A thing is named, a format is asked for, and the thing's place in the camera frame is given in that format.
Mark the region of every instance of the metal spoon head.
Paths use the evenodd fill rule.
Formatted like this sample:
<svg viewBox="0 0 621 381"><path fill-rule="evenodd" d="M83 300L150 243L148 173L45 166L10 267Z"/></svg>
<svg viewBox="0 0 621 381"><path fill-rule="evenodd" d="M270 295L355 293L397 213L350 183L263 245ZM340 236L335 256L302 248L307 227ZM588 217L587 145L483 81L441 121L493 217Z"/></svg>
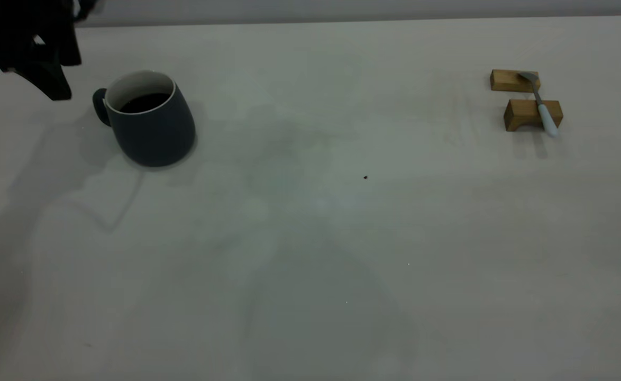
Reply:
<svg viewBox="0 0 621 381"><path fill-rule="evenodd" d="M532 84L536 84L536 81L538 80L538 75L531 72L521 71L520 76L524 79L530 80Z"/></svg>

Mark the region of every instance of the gray wall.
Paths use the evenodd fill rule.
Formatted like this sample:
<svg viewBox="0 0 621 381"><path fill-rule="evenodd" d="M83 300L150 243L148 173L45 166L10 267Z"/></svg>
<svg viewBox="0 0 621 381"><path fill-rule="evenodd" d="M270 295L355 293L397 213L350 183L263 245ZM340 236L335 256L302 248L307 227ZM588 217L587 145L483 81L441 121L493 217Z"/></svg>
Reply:
<svg viewBox="0 0 621 381"><path fill-rule="evenodd" d="M107 0L90 26L621 14L621 0Z"/></svg>

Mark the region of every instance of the mug handle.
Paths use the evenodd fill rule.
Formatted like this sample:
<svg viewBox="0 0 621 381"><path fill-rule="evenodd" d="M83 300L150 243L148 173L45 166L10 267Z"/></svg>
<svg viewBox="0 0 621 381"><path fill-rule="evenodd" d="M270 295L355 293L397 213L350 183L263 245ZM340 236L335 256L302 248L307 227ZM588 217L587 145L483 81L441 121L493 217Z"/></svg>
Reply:
<svg viewBox="0 0 621 381"><path fill-rule="evenodd" d="M106 96L106 89L98 89L92 95L92 103L95 104L95 111L101 123L111 127L111 121L108 118L108 111L106 111L106 104L103 101Z"/></svg>

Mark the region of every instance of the mug rim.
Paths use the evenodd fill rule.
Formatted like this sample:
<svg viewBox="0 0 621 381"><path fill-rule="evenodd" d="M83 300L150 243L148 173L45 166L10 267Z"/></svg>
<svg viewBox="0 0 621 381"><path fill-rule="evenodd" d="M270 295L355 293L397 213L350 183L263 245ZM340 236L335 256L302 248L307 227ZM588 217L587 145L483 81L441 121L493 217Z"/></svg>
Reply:
<svg viewBox="0 0 621 381"><path fill-rule="evenodd" d="M165 76L168 80L170 80L172 82L172 94L170 94L170 97L167 98L167 101L162 102L160 105L151 108L150 110L146 110L146 111L141 111L141 113L123 113L122 111L116 110L115 108L113 108L110 103L108 102L108 94L110 93L110 90L113 89L115 87L115 85L119 84L119 82L121 82L123 79L127 79L128 77L132 77L132 75L138 75L138 74L143 74L145 72L151 72L153 74L159 74L159 75L163 75ZM175 94L177 93L177 82L175 82L175 80L170 77L169 75L166 75L163 72L159 72L159 71L155 71L155 70L138 70L138 71L134 71L134 72L129 72L126 75L122 75L121 77L117 77L116 80L114 80L112 82L112 84L108 87L108 90L106 91L106 95L103 97L103 102L106 104L106 107L110 110L113 111L114 113L120 114L120 115L143 115L146 113L151 113L152 111L158 110L159 108L165 106L165 104L167 104L169 101L172 100L172 98L175 96Z"/></svg>

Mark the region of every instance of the wooden block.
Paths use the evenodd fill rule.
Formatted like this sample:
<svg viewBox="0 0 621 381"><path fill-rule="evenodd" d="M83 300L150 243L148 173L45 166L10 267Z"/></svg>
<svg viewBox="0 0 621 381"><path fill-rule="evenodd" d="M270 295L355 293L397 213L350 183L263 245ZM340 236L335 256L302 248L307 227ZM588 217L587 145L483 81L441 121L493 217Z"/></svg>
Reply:
<svg viewBox="0 0 621 381"><path fill-rule="evenodd" d="M560 127L564 115L558 101L543 101L550 116L553 117L555 125ZM508 101L508 107L504 113L504 121L506 122L506 131L513 132L521 125L537 125L543 127L541 123L541 115L538 113L536 101L528 99L511 99Z"/></svg>
<svg viewBox="0 0 621 381"><path fill-rule="evenodd" d="M520 77L518 70L498 70L491 71L491 89L495 92L525 92L531 93L531 82ZM537 89L541 88L541 80L536 81Z"/></svg>

